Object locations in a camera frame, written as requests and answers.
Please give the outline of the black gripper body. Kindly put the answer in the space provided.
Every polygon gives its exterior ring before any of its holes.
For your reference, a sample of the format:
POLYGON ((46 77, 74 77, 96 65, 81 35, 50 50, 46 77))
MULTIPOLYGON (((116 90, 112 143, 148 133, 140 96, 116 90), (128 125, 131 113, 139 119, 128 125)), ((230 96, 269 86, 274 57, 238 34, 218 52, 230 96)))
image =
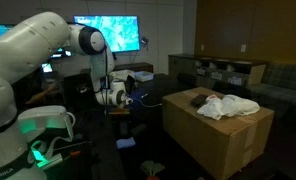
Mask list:
POLYGON ((117 135, 127 135, 129 133, 129 117, 127 115, 113 115, 112 121, 117 135))

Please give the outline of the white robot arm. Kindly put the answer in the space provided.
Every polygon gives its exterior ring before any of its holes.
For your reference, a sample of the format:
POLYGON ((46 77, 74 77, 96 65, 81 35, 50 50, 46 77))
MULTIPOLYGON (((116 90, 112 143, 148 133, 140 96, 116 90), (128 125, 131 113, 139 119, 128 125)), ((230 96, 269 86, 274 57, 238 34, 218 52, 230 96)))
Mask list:
POLYGON ((60 48, 88 55, 96 101, 127 105, 132 100, 116 85, 103 89, 101 79, 114 70, 114 58, 100 30, 67 23, 54 12, 34 15, 0 36, 0 180, 47 180, 40 167, 54 158, 54 146, 37 150, 38 137, 49 128, 64 128, 74 138, 74 121, 58 105, 17 111, 12 85, 39 69, 60 48))

